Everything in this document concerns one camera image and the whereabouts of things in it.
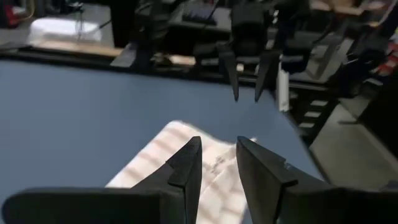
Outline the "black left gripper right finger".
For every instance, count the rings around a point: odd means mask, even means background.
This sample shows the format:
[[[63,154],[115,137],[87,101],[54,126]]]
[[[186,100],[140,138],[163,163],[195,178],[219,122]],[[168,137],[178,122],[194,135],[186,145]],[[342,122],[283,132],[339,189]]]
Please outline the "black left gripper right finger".
[[[236,158],[253,224],[398,224],[398,189],[328,184],[243,136]]]

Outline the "grey keyboard desk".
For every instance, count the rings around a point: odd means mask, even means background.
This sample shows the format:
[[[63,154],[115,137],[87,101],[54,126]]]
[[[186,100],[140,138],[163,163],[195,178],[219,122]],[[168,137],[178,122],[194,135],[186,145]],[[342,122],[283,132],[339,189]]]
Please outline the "grey keyboard desk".
[[[172,14],[169,20],[170,27],[187,27],[192,29],[200,29],[204,24],[187,22],[182,19],[183,9],[185,5],[182,4]],[[206,29],[217,32],[228,33],[231,31],[231,20],[229,18],[230,9],[218,7],[213,13],[213,18],[216,21],[215,26],[206,26]]]

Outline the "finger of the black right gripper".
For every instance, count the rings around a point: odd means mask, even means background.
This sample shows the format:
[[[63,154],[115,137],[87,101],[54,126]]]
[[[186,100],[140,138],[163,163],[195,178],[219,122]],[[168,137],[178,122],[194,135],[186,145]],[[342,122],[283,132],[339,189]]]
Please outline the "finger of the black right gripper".
[[[280,51],[267,51],[260,54],[255,86],[255,102],[259,101],[263,90],[275,91],[279,57]]]
[[[234,100],[238,101],[239,81],[236,69],[237,63],[235,54],[228,45],[218,45],[217,50],[220,73],[222,73],[223,76],[230,82],[233,89]]]

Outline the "black keyboard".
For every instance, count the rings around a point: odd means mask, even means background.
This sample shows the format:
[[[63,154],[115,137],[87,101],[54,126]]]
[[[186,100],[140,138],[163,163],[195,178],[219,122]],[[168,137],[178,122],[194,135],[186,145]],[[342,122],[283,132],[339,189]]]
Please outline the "black keyboard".
[[[205,24],[215,26],[213,14],[216,7],[212,4],[200,2],[188,2],[182,11],[182,20],[187,22],[194,22],[198,24]]]

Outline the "white padded seat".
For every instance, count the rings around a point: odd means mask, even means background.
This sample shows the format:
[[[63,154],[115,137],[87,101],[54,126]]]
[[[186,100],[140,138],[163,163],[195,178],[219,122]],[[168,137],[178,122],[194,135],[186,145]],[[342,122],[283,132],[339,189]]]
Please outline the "white padded seat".
[[[83,41],[101,42],[102,32],[95,22],[56,17],[43,17],[34,20],[29,27],[28,42]]]

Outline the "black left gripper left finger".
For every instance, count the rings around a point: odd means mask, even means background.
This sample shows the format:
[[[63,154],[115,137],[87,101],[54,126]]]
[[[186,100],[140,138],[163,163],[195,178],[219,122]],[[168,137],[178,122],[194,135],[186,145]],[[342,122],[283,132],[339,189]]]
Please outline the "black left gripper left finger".
[[[202,145],[192,137],[128,188],[31,188],[2,205],[5,224],[196,224]]]

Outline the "black diagonal stand leg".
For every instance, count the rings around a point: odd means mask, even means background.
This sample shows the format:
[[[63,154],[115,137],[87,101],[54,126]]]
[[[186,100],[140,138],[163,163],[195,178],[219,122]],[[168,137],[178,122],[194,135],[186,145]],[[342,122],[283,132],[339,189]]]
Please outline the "black diagonal stand leg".
[[[124,48],[130,41],[139,0],[109,0],[114,46]]]

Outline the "light wooden side board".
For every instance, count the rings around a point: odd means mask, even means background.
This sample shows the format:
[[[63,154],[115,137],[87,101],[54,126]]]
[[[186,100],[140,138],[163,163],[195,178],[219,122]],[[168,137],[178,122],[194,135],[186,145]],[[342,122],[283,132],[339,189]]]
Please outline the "light wooden side board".
[[[86,53],[93,55],[109,56],[116,58],[122,53],[122,49],[102,46],[99,44],[81,43],[81,42],[65,42],[58,40],[36,40],[30,42],[30,45],[38,47],[41,49],[51,49],[51,50],[62,50],[66,52],[76,52],[76,53]],[[195,64],[195,59],[193,57],[181,56],[181,55],[167,55],[156,53],[154,58],[156,61],[160,59],[169,60],[176,65],[186,65],[192,66]]]

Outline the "white towel with red stripes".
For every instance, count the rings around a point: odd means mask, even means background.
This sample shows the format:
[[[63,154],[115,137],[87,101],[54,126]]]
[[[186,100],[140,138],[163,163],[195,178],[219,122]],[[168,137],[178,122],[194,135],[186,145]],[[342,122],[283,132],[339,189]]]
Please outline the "white towel with red stripes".
[[[239,177],[236,145],[183,121],[169,122],[106,186],[135,186],[194,136],[201,137],[202,143],[202,180],[196,224],[241,224],[247,201]]]

